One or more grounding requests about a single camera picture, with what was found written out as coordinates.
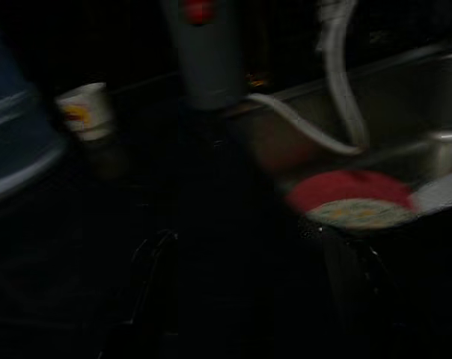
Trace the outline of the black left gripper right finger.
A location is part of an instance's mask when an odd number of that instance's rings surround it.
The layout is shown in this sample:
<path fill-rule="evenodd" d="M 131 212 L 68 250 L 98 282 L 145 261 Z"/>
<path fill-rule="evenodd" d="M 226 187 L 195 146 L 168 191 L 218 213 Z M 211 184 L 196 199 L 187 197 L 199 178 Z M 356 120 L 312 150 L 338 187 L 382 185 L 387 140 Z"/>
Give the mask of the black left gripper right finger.
<path fill-rule="evenodd" d="M 452 237 L 433 228 L 321 235 L 345 332 L 364 358 L 452 358 Z"/>

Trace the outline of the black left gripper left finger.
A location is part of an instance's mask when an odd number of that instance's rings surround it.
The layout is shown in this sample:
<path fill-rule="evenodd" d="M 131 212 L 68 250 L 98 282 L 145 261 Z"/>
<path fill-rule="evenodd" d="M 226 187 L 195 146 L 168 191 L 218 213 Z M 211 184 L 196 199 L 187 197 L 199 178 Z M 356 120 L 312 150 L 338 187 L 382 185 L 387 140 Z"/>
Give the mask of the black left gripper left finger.
<path fill-rule="evenodd" d="M 129 286 L 116 298 L 99 358 L 178 358 L 178 233 L 162 229 L 133 252 Z"/>

